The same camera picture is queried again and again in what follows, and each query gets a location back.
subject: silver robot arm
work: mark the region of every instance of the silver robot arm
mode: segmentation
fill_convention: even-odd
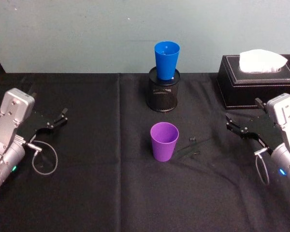
[[[25,155],[23,144],[26,141],[16,133],[31,114],[33,105],[34,98],[16,88],[7,91],[3,97],[0,107],[0,186]]]
[[[269,100],[266,108],[269,117],[281,130],[284,142],[272,152],[272,158],[290,179],[290,94],[284,93]]]

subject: blue indicator light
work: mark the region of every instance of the blue indicator light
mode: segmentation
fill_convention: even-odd
[[[280,172],[282,175],[287,175],[287,173],[286,173],[284,170],[282,170],[282,169],[279,169],[279,172]]]

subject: purple plastic cup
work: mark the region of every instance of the purple plastic cup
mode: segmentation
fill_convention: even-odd
[[[159,122],[150,129],[154,158],[158,161],[168,161],[173,154],[179,131],[171,123]]]

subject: blue plastic cup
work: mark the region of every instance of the blue plastic cup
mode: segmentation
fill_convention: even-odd
[[[162,41],[155,45],[157,77],[171,80],[174,77],[180,47],[172,41]]]

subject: cup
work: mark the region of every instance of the cup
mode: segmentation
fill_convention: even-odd
[[[172,41],[163,41],[155,45],[157,77],[171,80],[175,73],[180,47]]]
[[[168,161],[173,154],[179,131],[169,122],[159,122],[150,129],[154,158],[161,162]]]

